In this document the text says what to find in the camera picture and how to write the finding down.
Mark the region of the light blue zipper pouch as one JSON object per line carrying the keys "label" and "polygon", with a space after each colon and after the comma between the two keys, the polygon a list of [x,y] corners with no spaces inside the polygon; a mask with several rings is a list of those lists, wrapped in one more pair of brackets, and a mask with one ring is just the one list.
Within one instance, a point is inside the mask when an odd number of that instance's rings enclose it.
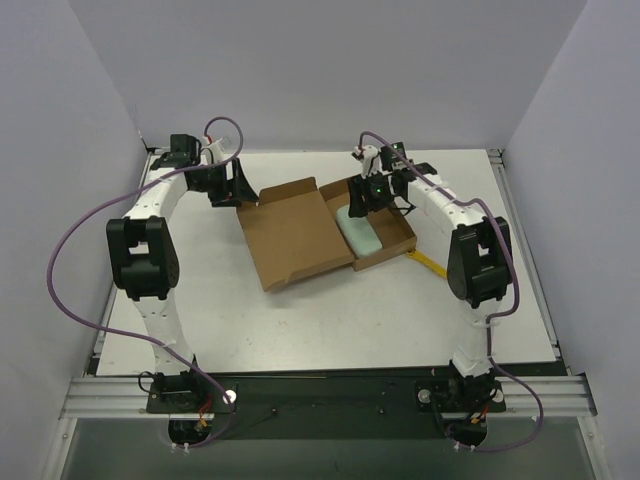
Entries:
{"label": "light blue zipper pouch", "polygon": [[382,242],[366,217],[352,218],[349,206],[336,211],[336,223],[346,242],[358,259],[369,257],[383,249]]}

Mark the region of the brown cardboard express box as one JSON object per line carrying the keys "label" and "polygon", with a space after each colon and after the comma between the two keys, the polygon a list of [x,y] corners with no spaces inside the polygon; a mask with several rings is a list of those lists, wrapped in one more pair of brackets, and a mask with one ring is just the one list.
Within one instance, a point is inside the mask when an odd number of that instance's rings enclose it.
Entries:
{"label": "brown cardboard express box", "polygon": [[256,204],[236,210],[262,289],[265,292],[351,266],[361,271],[415,249],[417,238],[399,212],[370,213],[382,249],[359,258],[336,223],[349,204],[347,181],[319,187],[307,177],[260,191]]}

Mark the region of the yellow utility knife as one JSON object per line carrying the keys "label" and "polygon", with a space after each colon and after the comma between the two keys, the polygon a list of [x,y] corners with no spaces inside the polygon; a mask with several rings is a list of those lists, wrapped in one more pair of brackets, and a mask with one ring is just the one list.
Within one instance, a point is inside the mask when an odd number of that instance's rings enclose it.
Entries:
{"label": "yellow utility knife", "polygon": [[447,271],[446,269],[439,265],[437,262],[435,262],[434,260],[430,259],[428,256],[426,256],[424,253],[418,251],[418,250],[412,250],[410,252],[407,253],[407,257],[420,263],[421,265],[429,268],[432,272],[434,272],[436,275],[446,279],[447,278]]}

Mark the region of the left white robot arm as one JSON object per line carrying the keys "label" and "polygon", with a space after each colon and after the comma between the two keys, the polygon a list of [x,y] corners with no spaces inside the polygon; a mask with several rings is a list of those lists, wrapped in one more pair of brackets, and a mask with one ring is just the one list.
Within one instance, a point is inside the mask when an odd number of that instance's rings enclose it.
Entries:
{"label": "left white robot arm", "polygon": [[185,338],[175,292],[180,277],[178,254],[168,220],[188,192],[207,195],[216,207],[255,203],[257,194],[246,179],[240,160],[226,161],[230,139],[202,141],[173,134],[170,148],[149,168],[144,190],[120,219],[106,225],[115,285],[124,291],[153,338],[155,373],[150,393],[170,400],[183,411],[199,408],[205,380],[193,366],[196,357]]}

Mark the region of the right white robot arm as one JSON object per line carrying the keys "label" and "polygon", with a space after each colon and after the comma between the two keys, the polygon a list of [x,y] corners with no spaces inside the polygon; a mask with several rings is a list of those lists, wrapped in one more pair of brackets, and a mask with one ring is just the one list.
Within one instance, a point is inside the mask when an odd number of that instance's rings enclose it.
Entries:
{"label": "right white robot arm", "polygon": [[495,373],[492,326],[517,310],[520,298],[508,222],[479,198],[459,199],[430,164],[407,158],[401,142],[360,143],[352,157],[361,165],[347,180],[345,216],[354,228],[401,199],[431,219],[449,242],[446,280],[466,323],[451,364],[465,383],[488,384]]}

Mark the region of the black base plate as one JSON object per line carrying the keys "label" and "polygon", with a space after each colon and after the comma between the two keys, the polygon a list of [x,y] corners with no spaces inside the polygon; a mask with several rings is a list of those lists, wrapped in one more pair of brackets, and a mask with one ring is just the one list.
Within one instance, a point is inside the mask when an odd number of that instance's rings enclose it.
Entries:
{"label": "black base plate", "polygon": [[432,371],[139,375],[150,414],[169,416],[177,443],[204,440],[423,440],[446,427],[483,440],[488,414],[506,410],[502,386]]}

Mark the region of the aluminium front rail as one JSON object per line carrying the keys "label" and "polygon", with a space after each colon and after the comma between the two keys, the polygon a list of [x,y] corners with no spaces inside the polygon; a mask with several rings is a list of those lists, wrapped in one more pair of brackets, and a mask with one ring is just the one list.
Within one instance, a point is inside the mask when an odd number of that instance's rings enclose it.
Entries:
{"label": "aluminium front rail", "polygon": [[[505,377],[497,379],[501,392],[489,413],[532,417],[543,405],[547,417],[588,417],[597,414],[587,379],[583,376],[534,376],[525,386]],[[221,381],[235,392],[234,410],[256,407],[259,412],[288,409],[359,408],[390,414],[406,408],[428,413],[430,404],[448,394],[448,382],[411,376],[236,376]],[[78,378],[71,381],[63,403],[63,419],[211,419],[229,406],[216,397],[211,410],[201,413],[199,403],[188,406],[176,395],[160,400],[148,393],[147,379],[126,377]]]}

